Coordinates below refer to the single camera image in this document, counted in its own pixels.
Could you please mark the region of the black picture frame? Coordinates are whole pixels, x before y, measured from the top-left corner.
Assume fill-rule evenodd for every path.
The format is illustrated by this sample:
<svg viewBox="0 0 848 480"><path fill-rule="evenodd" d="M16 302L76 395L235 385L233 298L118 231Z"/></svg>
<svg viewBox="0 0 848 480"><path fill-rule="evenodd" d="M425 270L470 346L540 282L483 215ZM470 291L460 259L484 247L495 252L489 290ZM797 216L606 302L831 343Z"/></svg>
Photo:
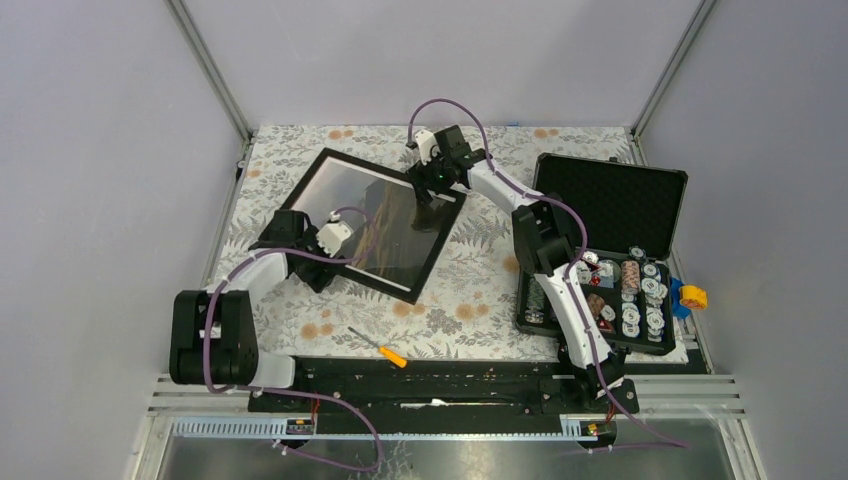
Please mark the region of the black picture frame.
<svg viewBox="0 0 848 480"><path fill-rule="evenodd" d="M451 190L421 208L404 174L325 148L278 209L305 212L318 227L339 210L353 236L339 252L335 278L414 303L465 199Z"/></svg>

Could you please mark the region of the orange handled screwdriver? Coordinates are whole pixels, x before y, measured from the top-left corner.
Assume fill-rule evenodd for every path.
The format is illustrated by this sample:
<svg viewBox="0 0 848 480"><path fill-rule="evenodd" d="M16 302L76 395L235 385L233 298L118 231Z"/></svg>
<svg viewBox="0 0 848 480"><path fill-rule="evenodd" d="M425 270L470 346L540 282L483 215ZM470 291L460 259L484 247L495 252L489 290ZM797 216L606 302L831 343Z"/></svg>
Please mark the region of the orange handled screwdriver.
<svg viewBox="0 0 848 480"><path fill-rule="evenodd" d="M390 361L393 365L395 365L395 366L397 366L398 368L401 368L401 369L404 369L404 368L407 367L408 360L406 358L404 358L403 356L401 356L400 354L391 350L387 346L382 345L382 344L372 340L371 338L367 337L366 335L359 332L358 330L356 330L353 327L348 326L347 329L351 333L353 333L355 336L357 336L359 339L365 341L367 344L374 347L384 358L386 358L388 361Z"/></svg>

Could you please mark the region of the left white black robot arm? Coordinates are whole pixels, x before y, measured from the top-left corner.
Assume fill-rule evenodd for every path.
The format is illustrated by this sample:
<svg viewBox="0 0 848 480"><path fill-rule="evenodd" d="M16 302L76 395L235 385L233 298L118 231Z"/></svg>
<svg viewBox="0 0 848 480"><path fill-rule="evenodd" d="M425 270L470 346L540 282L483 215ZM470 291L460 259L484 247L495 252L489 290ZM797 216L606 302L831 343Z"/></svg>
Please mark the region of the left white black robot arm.
<svg viewBox="0 0 848 480"><path fill-rule="evenodd" d="M305 212L276 211L247 258L230 274L205 290L184 290L176 296L169 355L172 381L216 391L272 388L272 398L285 410L304 407L310 397L308 381L296 375L293 357L259 348L254 315L260 301L291 275L317 289L326 286L352 234L336 212L318 227Z"/></svg>

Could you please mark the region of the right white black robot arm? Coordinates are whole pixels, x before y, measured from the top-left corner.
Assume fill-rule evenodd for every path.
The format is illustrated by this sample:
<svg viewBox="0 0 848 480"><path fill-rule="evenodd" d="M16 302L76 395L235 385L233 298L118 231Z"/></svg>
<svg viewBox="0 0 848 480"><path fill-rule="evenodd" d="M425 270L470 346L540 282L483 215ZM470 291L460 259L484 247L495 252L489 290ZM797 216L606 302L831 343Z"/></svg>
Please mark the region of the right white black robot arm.
<svg viewBox="0 0 848 480"><path fill-rule="evenodd" d="M597 412L623 384L623 362L612 352L580 288L576 264L583 258L566 234L576 212L557 198L549 198L518 182L501 169L487 148L474 150L459 126L438 132L407 131L408 149L418 155L405 174L416 201L429 205L434 195L445 195L456 184L486 197L512 221L513 248L523 272L542 287L563 333L567 353L578 379L575 402Z"/></svg>

